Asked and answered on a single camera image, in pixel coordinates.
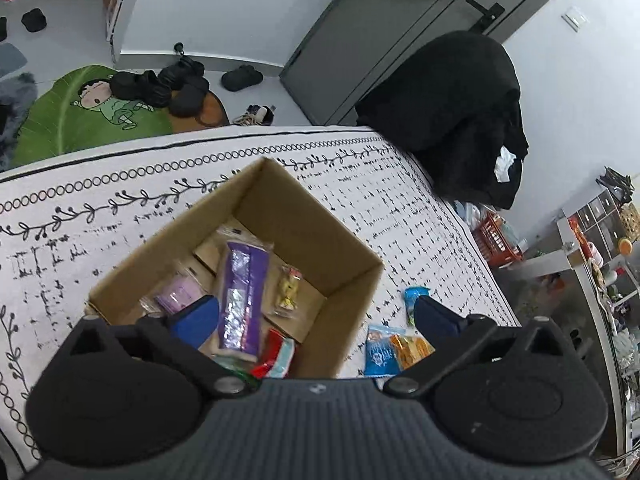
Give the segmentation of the green leaf cartoon rug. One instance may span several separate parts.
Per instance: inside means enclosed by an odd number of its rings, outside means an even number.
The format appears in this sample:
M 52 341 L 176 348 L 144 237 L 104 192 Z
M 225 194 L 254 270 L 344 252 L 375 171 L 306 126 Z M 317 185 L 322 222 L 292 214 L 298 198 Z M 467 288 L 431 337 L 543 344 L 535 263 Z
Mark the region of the green leaf cartoon rug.
M 111 94 L 115 73 L 103 65 L 72 70 L 29 107 L 9 151 L 10 169 L 98 146 L 228 125 L 221 100 L 206 96 L 198 116 L 179 118 L 164 108 Z

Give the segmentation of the brown cardboard box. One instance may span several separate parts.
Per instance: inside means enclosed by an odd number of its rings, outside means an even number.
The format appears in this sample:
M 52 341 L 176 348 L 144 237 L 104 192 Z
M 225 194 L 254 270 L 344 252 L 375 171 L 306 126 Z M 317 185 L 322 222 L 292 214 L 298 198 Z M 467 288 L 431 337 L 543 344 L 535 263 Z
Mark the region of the brown cardboard box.
M 259 368 L 268 336 L 292 341 L 288 374 L 334 378 L 383 271 L 380 258 L 275 160 L 218 185 L 136 249 L 90 292 L 107 323 L 130 325 L 194 301 L 200 351 Z

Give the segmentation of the white patterned bed cloth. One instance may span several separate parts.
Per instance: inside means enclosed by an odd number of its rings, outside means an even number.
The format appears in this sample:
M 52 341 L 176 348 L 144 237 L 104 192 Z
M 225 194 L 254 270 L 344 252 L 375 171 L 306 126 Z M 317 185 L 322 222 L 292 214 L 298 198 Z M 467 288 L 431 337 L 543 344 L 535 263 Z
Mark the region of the white patterned bed cloth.
M 401 326 L 402 293 L 426 286 L 461 314 L 515 315 L 454 208 L 416 162 L 349 127 L 227 127 L 50 158 L 1 177 L 1 454 L 11 478 L 39 452 L 30 388 L 130 252 L 259 157 L 275 159 L 383 261 L 366 322 Z

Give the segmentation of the grey door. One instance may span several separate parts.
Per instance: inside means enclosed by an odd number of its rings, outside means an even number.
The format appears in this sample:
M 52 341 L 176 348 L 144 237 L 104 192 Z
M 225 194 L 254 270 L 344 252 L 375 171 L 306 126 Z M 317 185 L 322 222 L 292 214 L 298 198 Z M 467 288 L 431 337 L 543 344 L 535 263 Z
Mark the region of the grey door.
M 351 125 L 356 103 L 453 30 L 506 41 L 549 0 L 333 0 L 280 75 L 314 125 Z

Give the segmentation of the pile of black shoes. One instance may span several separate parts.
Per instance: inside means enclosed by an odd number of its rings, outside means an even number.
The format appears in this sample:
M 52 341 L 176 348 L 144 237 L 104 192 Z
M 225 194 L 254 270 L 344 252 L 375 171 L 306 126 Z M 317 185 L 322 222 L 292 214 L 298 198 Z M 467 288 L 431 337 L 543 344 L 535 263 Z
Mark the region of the pile of black shoes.
M 114 73 L 110 88 L 115 98 L 141 101 L 154 108 L 167 108 L 172 116 L 190 118 L 203 110 L 209 82 L 202 63 L 182 56 L 159 73 L 152 70 L 142 74 Z

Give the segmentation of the grey drawer organizer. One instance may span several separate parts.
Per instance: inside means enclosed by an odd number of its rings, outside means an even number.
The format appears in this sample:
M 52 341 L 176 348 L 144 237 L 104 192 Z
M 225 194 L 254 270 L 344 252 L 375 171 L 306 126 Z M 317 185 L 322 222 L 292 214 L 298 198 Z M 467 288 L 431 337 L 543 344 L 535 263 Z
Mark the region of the grey drawer organizer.
M 586 240 L 597 248 L 604 264 L 620 256 L 618 244 L 627 232 L 609 190 L 581 204 L 570 215 L 570 219 L 577 222 Z

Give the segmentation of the long purple wafer pack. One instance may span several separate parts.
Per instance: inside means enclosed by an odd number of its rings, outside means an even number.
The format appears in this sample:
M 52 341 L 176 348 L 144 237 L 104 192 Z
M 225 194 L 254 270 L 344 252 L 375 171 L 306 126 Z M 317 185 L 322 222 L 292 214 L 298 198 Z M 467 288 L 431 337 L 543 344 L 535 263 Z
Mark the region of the long purple wafer pack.
M 261 244 L 229 238 L 218 273 L 220 315 L 217 325 L 221 356 L 256 362 L 260 353 L 262 298 L 270 251 Z

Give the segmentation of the black clothes on chair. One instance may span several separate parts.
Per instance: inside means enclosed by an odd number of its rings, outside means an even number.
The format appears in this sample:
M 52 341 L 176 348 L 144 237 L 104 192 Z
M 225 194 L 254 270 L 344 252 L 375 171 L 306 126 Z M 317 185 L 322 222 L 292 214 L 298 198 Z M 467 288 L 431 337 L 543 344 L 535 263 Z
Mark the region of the black clothes on chair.
M 448 32 L 414 52 L 355 110 L 358 125 L 416 159 L 439 197 L 510 209 L 528 154 L 520 97 L 500 42 Z

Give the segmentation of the orange cracker packet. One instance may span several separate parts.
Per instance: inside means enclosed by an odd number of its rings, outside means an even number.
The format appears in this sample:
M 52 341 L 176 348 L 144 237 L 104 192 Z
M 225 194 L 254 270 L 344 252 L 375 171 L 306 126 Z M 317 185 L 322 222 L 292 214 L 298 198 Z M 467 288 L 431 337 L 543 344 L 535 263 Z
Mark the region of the orange cracker packet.
M 393 335 L 390 336 L 390 345 L 401 372 L 435 352 L 434 347 L 422 336 Z

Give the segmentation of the white desk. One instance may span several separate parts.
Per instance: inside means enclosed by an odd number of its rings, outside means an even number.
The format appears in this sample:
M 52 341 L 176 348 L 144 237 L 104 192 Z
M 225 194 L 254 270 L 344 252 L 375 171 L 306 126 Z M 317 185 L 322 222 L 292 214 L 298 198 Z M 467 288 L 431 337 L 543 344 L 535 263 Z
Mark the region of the white desk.
M 613 317 L 574 227 L 567 218 L 559 219 L 537 245 L 540 256 L 500 266 L 495 276 L 520 322 L 548 316 L 574 344 L 608 402 L 599 453 L 608 458 L 628 456 L 632 445 L 628 388 L 614 350 Z

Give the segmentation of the blue snack packet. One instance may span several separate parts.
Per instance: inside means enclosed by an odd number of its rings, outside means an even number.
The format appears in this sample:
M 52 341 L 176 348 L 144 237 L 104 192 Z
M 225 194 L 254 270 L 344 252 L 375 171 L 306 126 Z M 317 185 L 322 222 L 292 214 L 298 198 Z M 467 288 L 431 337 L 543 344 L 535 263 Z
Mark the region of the blue snack packet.
M 395 356 L 395 350 L 390 342 L 393 336 L 404 336 L 403 328 L 384 325 L 368 326 L 366 348 L 364 349 L 363 375 L 373 378 L 384 378 L 398 374 L 400 368 Z

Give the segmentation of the black slipper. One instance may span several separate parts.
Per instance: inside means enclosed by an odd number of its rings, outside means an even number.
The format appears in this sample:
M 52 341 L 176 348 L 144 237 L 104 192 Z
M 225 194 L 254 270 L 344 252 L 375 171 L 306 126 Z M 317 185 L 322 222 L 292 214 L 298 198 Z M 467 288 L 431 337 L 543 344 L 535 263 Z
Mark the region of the black slipper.
M 229 70 L 220 78 L 220 84 L 230 92 L 238 92 L 246 88 L 257 86 L 264 80 L 264 75 L 253 65 L 243 64 L 234 70 Z

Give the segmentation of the red candy bar wrapper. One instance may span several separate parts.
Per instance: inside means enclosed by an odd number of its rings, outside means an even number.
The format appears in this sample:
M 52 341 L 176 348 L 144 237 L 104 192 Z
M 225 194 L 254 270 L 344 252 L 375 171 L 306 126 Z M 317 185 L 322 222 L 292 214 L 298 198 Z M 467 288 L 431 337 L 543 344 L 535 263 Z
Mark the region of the red candy bar wrapper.
M 250 374 L 256 379 L 262 379 L 267 376 L 273 368 L 274 363 L 280 353 L 284 341 L 284 336 L 275 328 L 268 330 L 262 355 L 257 364 L 252 368 Z

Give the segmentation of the purple snack packet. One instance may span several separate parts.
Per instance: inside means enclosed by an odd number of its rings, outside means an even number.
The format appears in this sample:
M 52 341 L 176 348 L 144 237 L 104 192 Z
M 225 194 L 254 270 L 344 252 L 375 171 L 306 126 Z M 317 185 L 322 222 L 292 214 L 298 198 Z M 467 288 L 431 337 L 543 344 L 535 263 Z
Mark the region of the purple snack packet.
M 145 313 L 174 315 L 206 295 L 205 288 L 186 271 L 176 271 L 140 299 Z

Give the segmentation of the yellow candy packet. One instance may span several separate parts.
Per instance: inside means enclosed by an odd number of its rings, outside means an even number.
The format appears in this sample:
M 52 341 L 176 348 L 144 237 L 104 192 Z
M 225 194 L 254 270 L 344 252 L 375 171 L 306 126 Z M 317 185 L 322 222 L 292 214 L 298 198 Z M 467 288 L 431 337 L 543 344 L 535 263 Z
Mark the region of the yellow candy packet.
M 277 284 L 273 313 L 284 318 L 295 318 L 297 314 L 297 295 L 302 284 L 303 274 L 295 266 L 282 266 Z

